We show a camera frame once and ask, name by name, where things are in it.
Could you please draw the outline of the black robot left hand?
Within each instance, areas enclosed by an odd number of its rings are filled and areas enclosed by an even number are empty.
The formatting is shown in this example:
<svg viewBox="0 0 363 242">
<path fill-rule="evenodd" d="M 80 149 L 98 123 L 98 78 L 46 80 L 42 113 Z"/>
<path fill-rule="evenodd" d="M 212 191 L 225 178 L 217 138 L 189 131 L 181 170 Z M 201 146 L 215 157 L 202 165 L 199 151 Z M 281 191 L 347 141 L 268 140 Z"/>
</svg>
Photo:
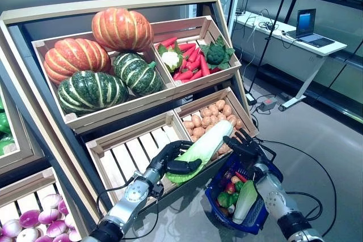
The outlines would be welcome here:
<svg viewBox="0 0 363 242">
<path fill-rule="evenodd" d="M 162 178 L 165 173 L 186 175 L 194 172 L 201 165 L 201 159 L 190 162 L 176 160 L 181 149 L 188 149 L 192 144 L 193 142 L 185 140 L 173 141 L 166 144 L 159 154 L 151 160 L 148 168 L 156 169 L 160 178 Z"/>
</svg>

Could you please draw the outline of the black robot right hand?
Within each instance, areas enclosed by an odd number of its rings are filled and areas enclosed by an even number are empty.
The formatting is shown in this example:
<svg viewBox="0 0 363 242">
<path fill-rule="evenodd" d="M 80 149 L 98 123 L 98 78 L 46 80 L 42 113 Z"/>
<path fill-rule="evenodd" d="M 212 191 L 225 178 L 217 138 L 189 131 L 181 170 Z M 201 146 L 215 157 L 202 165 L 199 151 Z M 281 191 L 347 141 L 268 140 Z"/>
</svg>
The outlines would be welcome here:
<svg viewBox="0 0 363 242">
<path fill-rule="evenodd" d="M 223 141 L 234 152 L 251 159 L 253 164 L 268 161 L 263 149 L 244 129 L 237 130 L 234 137 L 223 136 Z"/>
</svg>

